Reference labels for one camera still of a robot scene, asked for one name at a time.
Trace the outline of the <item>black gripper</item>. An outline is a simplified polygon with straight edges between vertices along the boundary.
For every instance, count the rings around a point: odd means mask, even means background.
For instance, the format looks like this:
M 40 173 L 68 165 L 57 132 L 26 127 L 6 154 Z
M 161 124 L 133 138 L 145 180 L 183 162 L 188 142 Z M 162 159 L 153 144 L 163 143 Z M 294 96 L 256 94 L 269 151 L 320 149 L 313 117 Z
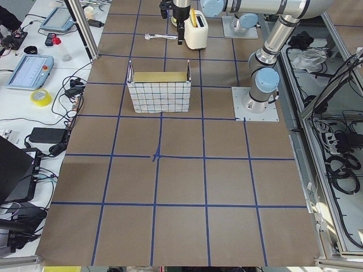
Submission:
M 191 9 L 190 0 L 162 0 L 159 4 L 161 16 L 167 18 L 168 10 L 172 10 L 172 15 L 178 23 L 178 45 L 182 45 L 185 34 L 184 21 L 189 18 Z

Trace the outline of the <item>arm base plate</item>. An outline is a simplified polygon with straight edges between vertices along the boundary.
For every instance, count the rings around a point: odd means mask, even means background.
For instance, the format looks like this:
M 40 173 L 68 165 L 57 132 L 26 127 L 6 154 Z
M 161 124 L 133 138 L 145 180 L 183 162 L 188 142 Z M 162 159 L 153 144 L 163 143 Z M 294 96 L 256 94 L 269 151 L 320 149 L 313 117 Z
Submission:
M 240 19 L 234 16 L 222 17 L 223 34 L 225 38 L 231 39 L 257 39 L 258 32 L 253 25 L 246 28 L 241 25 Z
M 232 87 L 234 115 L 237 121 L 279 122 L 276 102 L 257 102 L 250 97 L 250 87 Z

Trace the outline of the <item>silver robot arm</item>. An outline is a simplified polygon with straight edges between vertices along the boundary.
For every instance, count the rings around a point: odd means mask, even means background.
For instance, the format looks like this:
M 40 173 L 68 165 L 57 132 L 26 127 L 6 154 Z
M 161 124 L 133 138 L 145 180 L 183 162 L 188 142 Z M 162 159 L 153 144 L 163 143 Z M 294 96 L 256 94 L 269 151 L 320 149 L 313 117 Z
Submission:
M 283 45 L 300 20 L 310 19 L 325 12 L 333 1 L 201 1 L 202 12 L 215 17 L 221 12 L 278 15 L 262 48 L 251 55 L 248 66 L 251 88 L 242 99 L 243 106 L 252 113 L 262 113 L 276 90 L 280 77 L 273 67 Z
M 245 13 L 241 16 L 235 16 L 231 22 L 231 29 L 234 32 L 243 32 L 253 28 L 258 23 L 258 15 L 254 13 Z

